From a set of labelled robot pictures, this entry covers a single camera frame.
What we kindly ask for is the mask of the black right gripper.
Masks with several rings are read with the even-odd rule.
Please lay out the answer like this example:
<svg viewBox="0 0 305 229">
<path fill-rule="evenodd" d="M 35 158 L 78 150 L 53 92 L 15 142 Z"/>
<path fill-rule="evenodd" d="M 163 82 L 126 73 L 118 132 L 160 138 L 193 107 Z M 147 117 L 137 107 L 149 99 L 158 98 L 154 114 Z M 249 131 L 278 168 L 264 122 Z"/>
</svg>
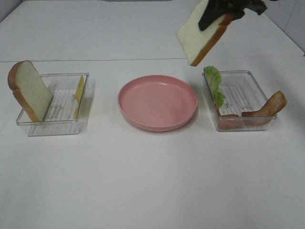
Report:
<svg viewBox="0 0 305 229">
<path fill-rule="evenodd" d="M 267 6 L 262 0 L 208 0 L 204 13 L 198 22 L 199 29 L 204 31 L 228 11 L 233 13 L 233 20 L 238 20 L 245 15 L 244 9 L 250 9 L 261 15 Z"/>
</svg>

